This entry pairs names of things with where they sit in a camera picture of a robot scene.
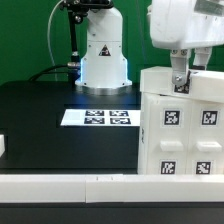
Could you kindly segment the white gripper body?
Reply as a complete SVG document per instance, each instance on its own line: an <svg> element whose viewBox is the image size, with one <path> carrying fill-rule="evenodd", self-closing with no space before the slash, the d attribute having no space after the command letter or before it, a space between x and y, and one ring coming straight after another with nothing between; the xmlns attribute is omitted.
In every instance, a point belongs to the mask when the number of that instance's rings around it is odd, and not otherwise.
<svg viewBox="0 0 224 224"><path fill-rule="evenodd" d="M154 47L178 50L224 44L224 0L152 0L147 10Z"/></svg>

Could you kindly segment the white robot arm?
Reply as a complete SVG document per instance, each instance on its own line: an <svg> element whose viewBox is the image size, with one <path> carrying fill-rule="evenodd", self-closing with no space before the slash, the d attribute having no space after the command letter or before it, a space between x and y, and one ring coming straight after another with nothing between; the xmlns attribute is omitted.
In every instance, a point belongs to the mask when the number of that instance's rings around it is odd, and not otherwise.
<svg viewBox="0 0 224 224"><path fill-rule="evenodd" d="M170 51L172 83L188 81L189 58L206 67L214 46L224 44L224 0L152 0L147 9L152 45ZM99 94L131 86L122 54L123 18L114 7L87 16L87 51L76 84Z"/></svg>

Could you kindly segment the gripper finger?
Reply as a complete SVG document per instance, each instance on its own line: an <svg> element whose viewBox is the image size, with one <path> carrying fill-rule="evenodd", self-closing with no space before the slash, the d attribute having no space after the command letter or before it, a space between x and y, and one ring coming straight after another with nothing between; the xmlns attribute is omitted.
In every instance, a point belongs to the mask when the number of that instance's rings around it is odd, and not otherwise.
<svg viewBox="0 0 224 224"><path fill-rule="evenodd" d="M172 50L170 52L172 83L174 85L183 86L187 83L190 57L190 49Z"/></svg>
<svg viewBox="0 0 224 224"><path fill-rule="evenodd" d="M211 55L212 55L211 47L196 48L193 67L199 70L206 70Z"/></svg>

